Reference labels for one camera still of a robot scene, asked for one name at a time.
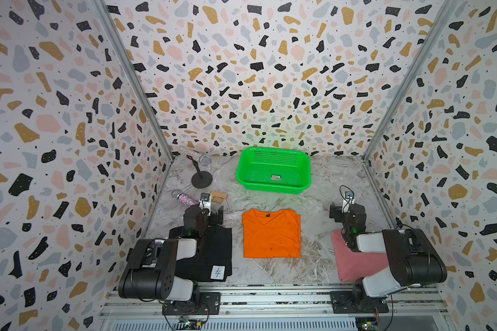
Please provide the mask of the black t-shirt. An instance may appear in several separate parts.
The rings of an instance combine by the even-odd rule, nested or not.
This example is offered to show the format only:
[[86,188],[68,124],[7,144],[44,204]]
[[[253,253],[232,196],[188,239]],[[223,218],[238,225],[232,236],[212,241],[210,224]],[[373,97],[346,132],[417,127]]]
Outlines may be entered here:
[[199,282],[225,282],[232,275],[232,229],[211,226],[192,258],[178,260],[175,276]]

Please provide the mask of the pink t-shirt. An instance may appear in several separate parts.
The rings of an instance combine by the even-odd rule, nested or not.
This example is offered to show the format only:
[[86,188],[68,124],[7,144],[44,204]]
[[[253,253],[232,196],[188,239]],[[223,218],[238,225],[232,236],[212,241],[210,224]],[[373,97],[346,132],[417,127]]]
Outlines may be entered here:
[[338,278],[342,283],[354,283],[361,277],[372,276],[389,266],[385,253],[352,252],[345,244],[342,231],[331,233]]

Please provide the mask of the orange t-shirt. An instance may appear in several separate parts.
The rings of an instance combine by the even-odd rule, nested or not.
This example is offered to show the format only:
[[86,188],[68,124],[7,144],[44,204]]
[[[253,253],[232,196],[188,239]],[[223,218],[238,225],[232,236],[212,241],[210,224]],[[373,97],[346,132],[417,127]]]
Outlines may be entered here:
[[294,210],[242,215],[244,257],[250,259],[301,258],[301,216]]

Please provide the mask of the green plastic basket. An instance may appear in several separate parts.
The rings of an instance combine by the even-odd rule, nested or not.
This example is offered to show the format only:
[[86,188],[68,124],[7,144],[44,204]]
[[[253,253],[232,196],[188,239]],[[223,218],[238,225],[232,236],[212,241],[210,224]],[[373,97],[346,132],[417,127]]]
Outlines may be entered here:
[[236,179],[247,190],[300,194],[311,185],[311,161],[301,151],[247,148],[240,155]]

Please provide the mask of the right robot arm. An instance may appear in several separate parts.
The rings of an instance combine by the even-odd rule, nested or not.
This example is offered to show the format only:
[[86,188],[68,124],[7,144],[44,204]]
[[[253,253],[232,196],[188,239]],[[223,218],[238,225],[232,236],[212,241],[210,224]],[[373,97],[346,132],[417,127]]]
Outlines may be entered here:
[[332,204],[329,218],[342,225],[331,235],[339,280],[353,286],[330,294],[335,313],[387,313],[386,300],[394,293],[447,279],[445,263],[422,230],[369,233],[364,206],[351,200]]

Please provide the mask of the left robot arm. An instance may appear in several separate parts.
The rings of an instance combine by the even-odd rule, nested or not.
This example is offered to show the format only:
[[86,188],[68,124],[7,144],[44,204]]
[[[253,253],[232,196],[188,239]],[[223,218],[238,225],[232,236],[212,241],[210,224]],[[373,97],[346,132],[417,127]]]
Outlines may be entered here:
[[183,226],[166,239],[141,239],[132,249],[117,287],[123,299],[159,301],[165,315],[218,314],[220,294],[202,294],[201,283],[224,282],[232,274],[232,231],[224,208],[192,205]]

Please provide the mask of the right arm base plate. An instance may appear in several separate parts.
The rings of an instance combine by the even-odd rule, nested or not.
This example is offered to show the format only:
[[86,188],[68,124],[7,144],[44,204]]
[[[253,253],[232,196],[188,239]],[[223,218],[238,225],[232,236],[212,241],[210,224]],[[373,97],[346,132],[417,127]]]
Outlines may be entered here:
[[329,293],[334,314],[388,313],[386,299],[357,295],[353,291],[332,291]]

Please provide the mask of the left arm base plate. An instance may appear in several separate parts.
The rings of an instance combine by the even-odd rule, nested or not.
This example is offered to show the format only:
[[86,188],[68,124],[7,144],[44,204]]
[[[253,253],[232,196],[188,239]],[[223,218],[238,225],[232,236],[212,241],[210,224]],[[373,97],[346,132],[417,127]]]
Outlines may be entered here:
[[220,312],[220,292],[195,292],[188,301],[166,301],[162,313],[175,315],[218,315]]

